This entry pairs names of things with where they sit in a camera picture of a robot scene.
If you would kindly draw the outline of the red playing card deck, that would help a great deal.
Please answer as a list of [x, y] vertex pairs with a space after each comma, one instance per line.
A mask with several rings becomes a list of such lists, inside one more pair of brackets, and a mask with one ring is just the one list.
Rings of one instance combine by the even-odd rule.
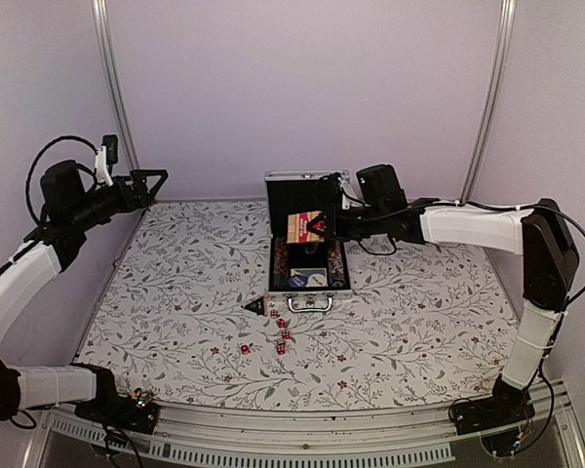
[[287, 217], [287, 237], [288, 244], [311, 244], [319, 242], [306, 242], [306, 224], [311, 220], [312, 214], [316, 212], [303, 212], [299, 214], [289, 214]]

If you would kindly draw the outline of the aluminium poker case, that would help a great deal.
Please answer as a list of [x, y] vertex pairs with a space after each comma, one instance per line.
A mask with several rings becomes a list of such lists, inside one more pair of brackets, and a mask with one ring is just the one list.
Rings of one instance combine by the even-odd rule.
[[[347, 298], [352, 293], [347, 257], [344, 243], [341, 241], [325, 240], [311, 244], [288, 244], [289, 247], [289, 278], [292, 268], [324, 267], [327, 269], [327, 246], [329, 242], [338, 242], [341, 245], [342, 255], [347, 274], [345, 288], [333, 288], [328, 284], [325, 288], [292, 289], [289, 284], [281, 289], [274, 290], [273, 282], [273, 251], [277, 238], [287, 237], [288, 215], [319, 210], [313, 197], [314, 183], [330, 171], [320, 172], [268, 172], [265, 174], [268, 220], [270, 232], [269, 269], [267, 295], [270, 299], [285, 305], [292, 313], [321, 313], [326, 314], [333, 309], [337, 300]], [[342, 187], [349, 182], [349, 174], [344, 172]]]

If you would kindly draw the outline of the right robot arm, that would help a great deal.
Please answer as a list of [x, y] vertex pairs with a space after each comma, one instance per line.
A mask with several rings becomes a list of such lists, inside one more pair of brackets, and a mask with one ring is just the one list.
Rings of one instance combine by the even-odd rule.
[[472, 245], [522, 258], [522, 318], [484, 410], [491, 424], [506, 424], [521, 411], [572, 301], [579, 253], [567, 227], [569, 218], [552, 199], [514, 207], [437, 198], [408, 201], [394, 168], [385, 164], [358, 171], [357, 180], [363, 192], [360, 201], [347, 197], [339, 173], [314, 183], [318, 206], [301, 217], [308, 234], [341, 242], [385, 235], [391, 241]]

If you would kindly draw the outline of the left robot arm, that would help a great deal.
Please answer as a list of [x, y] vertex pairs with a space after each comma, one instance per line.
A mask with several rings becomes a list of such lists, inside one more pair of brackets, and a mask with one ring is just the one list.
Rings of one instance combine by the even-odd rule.
[[[51, 166], [40, 180], [42, 219], [17, 252], [0, 267], [0, 346], [29, 302], [63, 273], [85, 244], [86, 234], [114, 215], [148, 208], [168, 178], [165, 170], [128, 175], [95, 171], [84, 187], [73, 160]], [[15, 367], [0, 358], [0, 421], [27, 410], [74, 404], [76, 416], [116, 431], [153, 433], [160, 408], [144, 392], [119, 394], [111, 370], [95, 365]]]

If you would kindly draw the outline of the right poker chip row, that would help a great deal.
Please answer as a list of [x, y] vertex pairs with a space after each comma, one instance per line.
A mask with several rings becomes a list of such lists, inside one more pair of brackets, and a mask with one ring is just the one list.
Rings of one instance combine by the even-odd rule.
[[338, 242], [329, 242], [327, 246], [329, 284], [333, 288], [347, 286], [347, 274], [342, 255], [341, 245]]

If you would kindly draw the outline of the poker chip row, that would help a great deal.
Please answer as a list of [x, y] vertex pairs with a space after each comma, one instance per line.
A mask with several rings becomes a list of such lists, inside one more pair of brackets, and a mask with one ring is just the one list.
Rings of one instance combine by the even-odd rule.
[[338, 242], [329, 242], [327, 246], [329, 284], [333, 288], [347, 286], [347, 274], [342, 255], [341, 245]]
[[274, 290], [281, 290], [288, 285], [289, 247], [284, 238], [277, 238], [273, 251], [273, 282]]

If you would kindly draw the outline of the left poker chip row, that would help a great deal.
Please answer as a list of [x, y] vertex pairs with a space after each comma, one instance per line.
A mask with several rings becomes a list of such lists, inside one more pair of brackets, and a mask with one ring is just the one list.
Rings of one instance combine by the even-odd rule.
[[277, 238], [273, 251], [273, 282], [274, 290], [281, 290], [288, 285], [289, 247], [284, 238]]

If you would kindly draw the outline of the blue playing card deck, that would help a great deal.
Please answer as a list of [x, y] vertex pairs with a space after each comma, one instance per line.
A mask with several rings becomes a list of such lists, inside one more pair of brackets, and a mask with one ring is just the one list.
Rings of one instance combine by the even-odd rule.
[[327, 269], [324, 267], [292, 268], [292, 276], [310, 277], [313, 275], [327, 276]]

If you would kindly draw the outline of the white dealer chip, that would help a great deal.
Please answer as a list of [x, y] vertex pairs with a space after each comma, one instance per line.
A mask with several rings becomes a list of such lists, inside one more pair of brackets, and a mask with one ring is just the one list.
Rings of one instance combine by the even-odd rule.
[[307, 276], [307, 288], [325, 288], [328, 284], [327, 276], [323, 273], [312, 273]]

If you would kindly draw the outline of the blue small blind chip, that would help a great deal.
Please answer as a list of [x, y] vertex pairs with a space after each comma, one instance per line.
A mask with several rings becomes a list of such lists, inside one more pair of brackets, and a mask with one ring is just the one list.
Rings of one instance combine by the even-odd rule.
[[292, 289], [306, 288], [308, 284], [308, 278], [303, 275], [291, 275], [288, 284]]

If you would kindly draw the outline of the triangular all in button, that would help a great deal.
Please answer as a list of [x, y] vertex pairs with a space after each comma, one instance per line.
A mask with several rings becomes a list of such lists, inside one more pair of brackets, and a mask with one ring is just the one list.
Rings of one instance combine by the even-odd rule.
[[267, 315], [267, 301], [264, 295], [252, 299], [242, 306], [244, 310], [255, 313], [257, 316]]

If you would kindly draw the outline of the floral table cloth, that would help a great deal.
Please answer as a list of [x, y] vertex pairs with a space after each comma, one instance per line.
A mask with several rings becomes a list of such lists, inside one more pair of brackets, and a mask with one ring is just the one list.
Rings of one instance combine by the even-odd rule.
[[352, 293], [331, 311], [271, 301], [257, 316], [242, 306], [265, 293], [269, 245], [262, 202], [153, 207], [79, 361], [110, 369], [126, 391], [233, 409], [385, 409], [491, 390], [518, 320], [481, 249], [350, 244]]

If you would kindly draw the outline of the left aluminium frame post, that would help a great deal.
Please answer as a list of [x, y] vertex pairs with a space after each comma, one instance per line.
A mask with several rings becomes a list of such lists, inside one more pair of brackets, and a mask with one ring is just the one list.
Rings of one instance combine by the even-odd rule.
[[99, 55], [113, 117], [117, 126], [120, 148], [124, 150], [128, 168], [130, 170], [139, 170], [140, 163], [130, 128], [128, 112], [121, 89], [119, 68], [113, 48], [108, 2], [104, 0], [92, 0], [91, 7]]

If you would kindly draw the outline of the aluminium frame post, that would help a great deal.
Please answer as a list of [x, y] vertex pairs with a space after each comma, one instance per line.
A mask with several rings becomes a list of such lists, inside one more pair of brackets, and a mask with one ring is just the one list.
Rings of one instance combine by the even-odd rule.
[[130, 170], [139, 170], [140, 163], [130, 128], [128, 112], [121, 89], [119, 68], [113, 48], [108, 2], [104, 0], [92, 0], [91, 7], [99, 55], [113, 117], [117, 126], [120, 148], [124, 150], [128, 168]]
[[495, 111], [501, 95], [503, 78], [510, 54], [516, 6], [517, 2], [515, 0], [502, 0], [500, 2], [487, 90], [468, 170], [459, 196], [461, 202], [469, 201], [472, 198], [487, 154]]

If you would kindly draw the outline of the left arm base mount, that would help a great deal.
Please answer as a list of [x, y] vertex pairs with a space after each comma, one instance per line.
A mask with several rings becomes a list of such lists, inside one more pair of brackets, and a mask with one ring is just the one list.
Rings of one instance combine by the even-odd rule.
[[116, 429], [152, 435], [158, 422], [160, 406], [147, 392], [137, 390], [122, 396], [115, 389], [99, 389], [92, 400], [78, 403], [74, 414]]

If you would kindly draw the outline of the front aluminium rail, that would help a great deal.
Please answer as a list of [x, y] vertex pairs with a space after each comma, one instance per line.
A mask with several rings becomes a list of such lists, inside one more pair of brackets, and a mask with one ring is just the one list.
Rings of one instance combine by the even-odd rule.
[[448, 403], [283, 412], [160, 407], [137, 449], [63, 406], [38, 415], [23, 467], [585, 467], [585, 442], [563, 382], [530, 390], [534, 418], [460, 433]]

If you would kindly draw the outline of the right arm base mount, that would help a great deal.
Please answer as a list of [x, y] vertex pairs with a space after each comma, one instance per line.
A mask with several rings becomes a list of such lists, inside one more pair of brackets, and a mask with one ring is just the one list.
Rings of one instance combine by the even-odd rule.
[[448, 418], [458, 435], [471, 434], [527, 421], [535, 416], [527, 390], [497, 380], [492, 394], [480, 399], [459, 399], [448, 408]]

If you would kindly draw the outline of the right aluminium frame post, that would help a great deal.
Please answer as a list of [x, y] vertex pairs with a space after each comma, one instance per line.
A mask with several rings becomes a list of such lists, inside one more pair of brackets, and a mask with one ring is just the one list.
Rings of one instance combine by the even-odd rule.
[[469, 201], [472, 198], [487, 154], [495, 111], [501, 95], [503, 78], [510, 54], [516, 6], [517, 2], [515, 0], [502, 0], [500, 2], [487, 90], [468, 170], [459, 196], [461, 202]]

